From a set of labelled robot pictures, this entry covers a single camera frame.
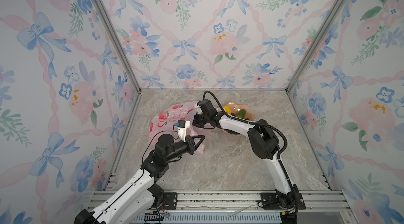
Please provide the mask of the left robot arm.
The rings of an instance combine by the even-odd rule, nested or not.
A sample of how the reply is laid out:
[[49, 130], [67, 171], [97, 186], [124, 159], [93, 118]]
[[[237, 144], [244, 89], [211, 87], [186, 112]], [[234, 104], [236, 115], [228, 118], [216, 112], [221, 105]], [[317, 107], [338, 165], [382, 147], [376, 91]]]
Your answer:
[[74, 223], [129, 224], [145, 210], [158, 208], [164, 190], [156, 182], [168, 171], [170, 162], [184, 154], [193, 155], [204, 139], [204, 135], [186, 136], [175, 142], [172, 135], [161, 135], [132, 179], [92, 211], [82, 210]]

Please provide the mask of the pink plastic bag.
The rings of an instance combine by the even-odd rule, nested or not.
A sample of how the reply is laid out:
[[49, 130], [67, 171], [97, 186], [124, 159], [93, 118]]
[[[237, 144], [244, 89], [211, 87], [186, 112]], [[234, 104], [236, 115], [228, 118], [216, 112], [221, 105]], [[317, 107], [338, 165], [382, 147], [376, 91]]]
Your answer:
[[[154, 147], [157, 143], [158, 136], [154, 139], [153, 137], [161, 131], [168, 130], [168, 133], [173, 133], [173, 130], [177, 131], [177, 127], [174, 126], [179, 120], [190, 121], [192, 123], [194, 116], [196, 114], [197, 102], [186, 102], [175, 104], [166, 108], [160, 114], [156, 115], [150, 122], [149, 127], [149, 142], [151, 141], [151, 146]], [[202, 135], [203, 129], [197, 128], [190, 125], [187, 129], [187, 135], [196, 136]]]

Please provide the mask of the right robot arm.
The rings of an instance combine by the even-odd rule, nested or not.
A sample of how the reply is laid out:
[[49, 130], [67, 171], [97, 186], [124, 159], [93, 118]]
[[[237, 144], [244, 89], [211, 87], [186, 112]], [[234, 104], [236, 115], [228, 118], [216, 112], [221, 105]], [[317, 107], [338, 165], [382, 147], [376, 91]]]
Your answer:
[[305, 201], [297, 185], [289, 176], [281, 159], [287, 147], [285, 135], [277, 128], [261, 119], [257, 122], [238, 118], [223, 108], [217, 110], [210, 100], [205, 99], [195, 105], [197, 113], [193, 126], [202, 128], [210, 124], [231, 134], [248, 138], [253, 153], [262, 159], [275, 183], [274, 193], [261, 193], [258, 206], [264, 209], [282, 209], [285, 214], [295, 214], [306, 208]]

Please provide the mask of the yellow bell pepper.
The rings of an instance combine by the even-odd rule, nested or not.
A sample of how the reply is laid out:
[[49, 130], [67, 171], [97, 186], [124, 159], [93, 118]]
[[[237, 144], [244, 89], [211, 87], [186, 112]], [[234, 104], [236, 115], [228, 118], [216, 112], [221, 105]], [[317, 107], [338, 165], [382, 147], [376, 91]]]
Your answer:
[[228, 106], [223, 106], [223, 109], [226, 113], [231, 114], [231, 110]]

